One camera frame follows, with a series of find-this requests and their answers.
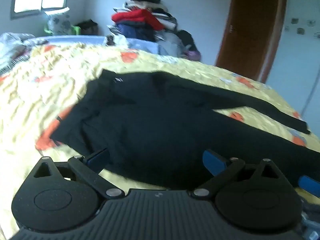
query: dark blue folded garment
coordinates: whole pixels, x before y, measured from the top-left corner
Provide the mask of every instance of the dark blue folded garment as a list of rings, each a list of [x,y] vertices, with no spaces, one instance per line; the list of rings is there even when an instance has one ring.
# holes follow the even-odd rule
[[[117,24],[118,28],[121,30],[121,33],[126,38],[139,39],[144,41],[156,41],[154,36],[154,30],[143,28],[143,27],[133,27],[124,24]]]

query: bed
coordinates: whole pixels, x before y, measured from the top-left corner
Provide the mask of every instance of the bed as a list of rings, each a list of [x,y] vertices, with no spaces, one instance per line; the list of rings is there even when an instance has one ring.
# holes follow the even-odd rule
[[[0,240],[9,239],[18,230],[11,213],[11,201],[39,158],[50,156],[55,162],[63,162],[78,155],[66,145],[36,150],[35,142],[63,109],[84,96],[86,83],[97,78],[102,69],[118,73],[166,71],[198,83],[263,99],[282,112],[300,118],[276,91],[228,70],[139,50],[62,43],[62,46],[50,44],[34,48],[27,62],[19,63],[0,78]],[[292,130],[254,109],[241,107],[219,112],[320,152],[320,141],[314,134]],[[125,192],[129,188],[159,189],[106,170],[100,175]]]

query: ribbed black surface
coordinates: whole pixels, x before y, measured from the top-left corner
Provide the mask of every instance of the ribbed black surface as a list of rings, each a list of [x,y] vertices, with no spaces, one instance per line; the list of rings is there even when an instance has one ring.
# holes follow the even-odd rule
[[[222,220],[212,204],[194,200],[185,191],[132,190],[109,200],[86,225],[59,234],[26,229],[13,240],[301,240],[293,231],[252,235]]]

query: brown door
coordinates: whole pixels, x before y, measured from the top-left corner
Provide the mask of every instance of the brown door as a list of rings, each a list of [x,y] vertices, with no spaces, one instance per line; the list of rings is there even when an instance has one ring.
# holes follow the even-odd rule
[[[216,66],[256,80],[276,20],[279,0],[232,0]]]

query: patterned pillow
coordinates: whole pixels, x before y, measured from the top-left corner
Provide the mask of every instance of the patterned pillow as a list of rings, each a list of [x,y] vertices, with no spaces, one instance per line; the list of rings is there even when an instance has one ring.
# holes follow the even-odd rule
[[[69,8],[45,12],[48,17],[48,29],[52,35],[72,35]]]

